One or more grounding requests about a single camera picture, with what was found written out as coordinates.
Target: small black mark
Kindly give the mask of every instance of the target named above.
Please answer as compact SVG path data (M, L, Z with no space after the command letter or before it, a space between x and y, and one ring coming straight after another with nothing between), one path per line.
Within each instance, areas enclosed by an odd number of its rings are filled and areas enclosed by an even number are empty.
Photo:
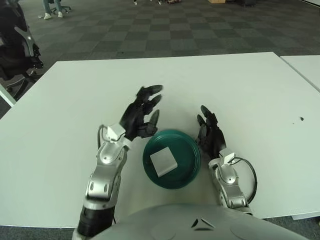
M199 222L199 220L196 219L196 220L194 221L194 223L192 224L191 228L195 227L195 226L198 224L198 222Z

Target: robotic arm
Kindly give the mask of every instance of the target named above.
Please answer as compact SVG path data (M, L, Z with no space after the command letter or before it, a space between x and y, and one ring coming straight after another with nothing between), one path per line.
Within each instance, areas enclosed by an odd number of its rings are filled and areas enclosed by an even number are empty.
M154 94L162 90L162 85L142 87L136 100L125 110L120 123L112 126L100 126L98 130L97 164L91 174L83 201L80 220L73 233L73 239L93 237L112 225L115 206L118 200L121 182L121 170L127 160L127 152L136 137L151 137L157 132L159 110L156 110L149 122L144 122L145 115L152 112L161 100ZM100 131L106 129L106 135Z
M236 157L236 154L227 148L224 134L218 127L216 115L205 106L201 111L206 121L198 114L197 120L200 125L197 142L202 150L212 159L208 166L211 172L213 184L219 193L219 202L225 208L235 209L252 215L249 203L253 200L257 190L257 176L251 163L246 159ZM239 161L245 161L251 168L254 176L254 190L247 201L239 186L239 176L232 165Z

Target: checkered carpet floor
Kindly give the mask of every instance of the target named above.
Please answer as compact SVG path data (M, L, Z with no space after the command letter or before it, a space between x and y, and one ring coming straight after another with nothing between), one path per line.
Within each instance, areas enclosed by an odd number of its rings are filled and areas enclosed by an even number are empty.
M62 3L73 11L63 19L43 20L37 18L43 14L38 1L21 2L47 67L67 60L320 54L319 9L299 0L258 0L255 7L245 8L206 0Z

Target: black cable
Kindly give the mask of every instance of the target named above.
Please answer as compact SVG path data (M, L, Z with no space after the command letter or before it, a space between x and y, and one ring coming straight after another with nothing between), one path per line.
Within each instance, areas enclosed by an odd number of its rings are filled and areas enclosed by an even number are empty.
M257 193L257 187L258 187L257 174L256 174L256 171L255 171L254 167L252 166L252 164L248 160L246 160L246 159L244 159L242 157L237 157L236 156L231 161L236 160L236 159L239 159L239 160L234 162L234 163L231 163L230 165L235 165L235 164L239 163L240 161L244 161L246 164L248 164L249 168L252 171L253 177L254 177L253 191L252 191L252 194L250 195L250 197L248 198L248 204L249 204L255 198L256 193Z

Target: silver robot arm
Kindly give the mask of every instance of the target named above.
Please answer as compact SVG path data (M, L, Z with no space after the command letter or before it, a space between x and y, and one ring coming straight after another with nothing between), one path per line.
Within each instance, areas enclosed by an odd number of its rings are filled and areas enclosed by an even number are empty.
M161 95L152 100L149 100L149 97L161 90L161 85L142 87L119 123L99 127L97 164L89 178L79 224L73 232L72 239L84 240L94 237L112 225L121 171L126 163L131 142L136 137L151 137L158 130L159 110L152 114L149 122L145 122L144 117L152 112L161 99ZM100 131L103 129L106 129L106 134L102 135L103 143L100 144Z
M235 153L225 148L220 151L220 158L209 162L213 184L218 191L221 206L252 215L248 201L240 189L238 173L232 166L235 159Z

